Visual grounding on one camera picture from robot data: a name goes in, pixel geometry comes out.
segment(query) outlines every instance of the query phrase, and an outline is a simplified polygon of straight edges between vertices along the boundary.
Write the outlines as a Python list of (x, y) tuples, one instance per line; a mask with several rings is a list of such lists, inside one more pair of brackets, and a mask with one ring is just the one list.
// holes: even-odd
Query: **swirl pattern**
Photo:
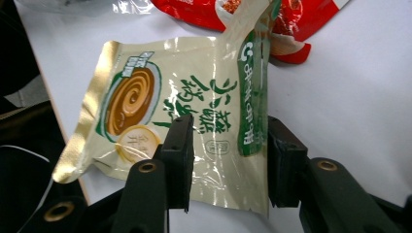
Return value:
[(148, 68), (135, 69), (130, 78), (123, 78), (108, 106), (107, 131), (119, 135), (126, 128), (138, 124), (149, 108), (154, 88), (154, 75)]

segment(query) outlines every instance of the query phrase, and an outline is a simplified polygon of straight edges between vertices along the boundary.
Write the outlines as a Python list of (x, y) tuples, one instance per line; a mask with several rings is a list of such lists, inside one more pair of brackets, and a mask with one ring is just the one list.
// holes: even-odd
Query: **crinkled plastic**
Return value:
[(106, 43), (54, 180), (90, 165), (125, 180), (172, 120), (191, 114), (190, 199), (266, 215), (267, 64), (280, 0), (244, 2), (219, 37)]
[(117, 14), (149, 14), (154, 7), (150, 0), (16, 0), (34, 11), (64, 15), (97, 17), (108, 12)]
[[(271, 54), (303, 63), (311, 45), (304, 41), (327, 23), (349, 0), (282, 0), (273, 27)], [(224, 31), (242, 0), (152, 0), (168, 15), (198, 26)]]

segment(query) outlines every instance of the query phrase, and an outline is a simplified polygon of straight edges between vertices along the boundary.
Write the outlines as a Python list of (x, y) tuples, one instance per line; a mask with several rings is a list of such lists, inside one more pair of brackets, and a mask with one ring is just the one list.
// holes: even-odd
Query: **red package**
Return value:
[[(306, 39), (324, 26), (349, 0), (282, 0), (273, 27), (271, 55), (303, 63), (311, 45)], [(224, 31), (241, 0), (152, 0), (161, 11), (187, 23)]]

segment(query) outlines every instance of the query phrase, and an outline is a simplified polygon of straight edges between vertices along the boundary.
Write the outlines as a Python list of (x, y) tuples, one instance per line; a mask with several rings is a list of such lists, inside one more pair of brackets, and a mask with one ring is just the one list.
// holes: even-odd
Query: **white cable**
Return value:
[[(36, 152), (33, 152), (33, 151), (31, 151), (31, 150), (27, 150), (27, 149), (24, 149), (24, 148), (21, 148), (21, 147), (13, 146), (13, 145), (3, 145), (3, 146), (0, 146), (0, 149), (1, 149), (1, 148), (12, 148), (12, 149), (17, 149), (17, 150), (22, 150), (22, 151), (31, 153), (31, 154), (33, 154), (34, 156), (37, 156), (37, 157), (45, 160), (46, 162), (50, 163), (50, 161), (49, 161), (48, 158), (46, 158), (46, 157), (44, 157), (43, 155), (40, 155), (40, 154), (38, 154), (38, 153), (36, 153)], [(36, 212), (43, 206), (43, 204), (44, 204), (44, 202), (45, 202), (45, 200), (46, 200), (46, 197), (48, 196), (49, 191), (50, 191), (51, 188), (52, 188), (52, 184), (53, 184), (53, 180), (52, 180), (52, 178), (51, 178), (50, 181), (49, 181), (48, 187), (46, 187), (46, 190), (45, 190), (45, 192), (43, 193), (43, 196), (42, 196), (42, 198), (40, 199), (39, 204), (37, 205), (36, 210), (33, 212), (33, 214), (31, 214), (31, 216), (30, 216), (30, 217), (28, 218), (28, 220), (23, 224), (23, 226), (20, 228), (20, 230), (19, 230), (18, 232), (21, 231), (21, 229), (27, 224), (27, 222), (28, 222), (31, 218), (33, 218), (34, 214), (36, 214)]]

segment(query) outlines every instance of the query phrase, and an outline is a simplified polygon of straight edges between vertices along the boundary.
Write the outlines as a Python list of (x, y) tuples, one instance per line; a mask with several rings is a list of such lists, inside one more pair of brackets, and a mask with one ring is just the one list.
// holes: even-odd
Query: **plastic bag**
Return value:
[[(349, 0), (282, 0), (273, 27), (271, 54), (300, 64), (311, 50), (304, 41), (327, 23)], [(153, 0), (168, 15), (191, 24), (224, 31), (242, 0)]]
[(150, 0), (16, 0), (34, 11), (64, 15), (97, 17), (116, 14), (149, 14), (154, 7)]
[(280, 0), (244, 1), (219, 37), (106, 43), (54, 180), (74, 181), (91, 164), (126, 180), (172, 120), (192, 114), (190, 198), (266, 215), (269, 28)]

